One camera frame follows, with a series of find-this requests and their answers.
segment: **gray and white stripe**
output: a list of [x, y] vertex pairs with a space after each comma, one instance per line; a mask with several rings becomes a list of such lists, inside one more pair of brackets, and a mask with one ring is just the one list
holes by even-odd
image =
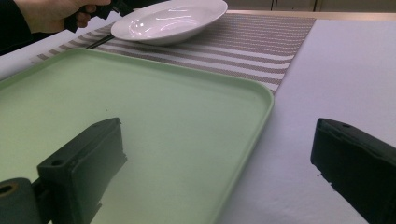
[[[225, 14], [197, 36], [169, 46], [112, 39], [96, 49], [152, 61], [256, 80], [275, 92], [315, 19]], [[45, 60], [72, 48], [85, 48], [110, 33], [111, 25], [37, 55]]]

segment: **white plate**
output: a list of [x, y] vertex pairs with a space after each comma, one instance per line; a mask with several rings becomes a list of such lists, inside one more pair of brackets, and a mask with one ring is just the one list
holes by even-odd
[[201, 32], [227, 11], [222, 0], [171, 0], [134, 11], [111, 27], [124, 40], [150, 45], [179, 43]]

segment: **hand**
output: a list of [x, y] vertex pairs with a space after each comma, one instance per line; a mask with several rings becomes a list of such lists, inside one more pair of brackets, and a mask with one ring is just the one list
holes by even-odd
[[[29, 25], [31, 33], [56, 33], [64, 29], [64, 18], [85, 6], [88, 13], [93, 13], [96, 6], [110, 4], [111, 0], [14, 0]], [[86, 27], [90, 14], [76, 14], [77, 26]]]

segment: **dark sleeve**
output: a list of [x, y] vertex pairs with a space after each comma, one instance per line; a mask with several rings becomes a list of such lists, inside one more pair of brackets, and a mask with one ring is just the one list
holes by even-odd
[[20, 9], [13, 0], [0, 0], [0, 50], [32, 39]]

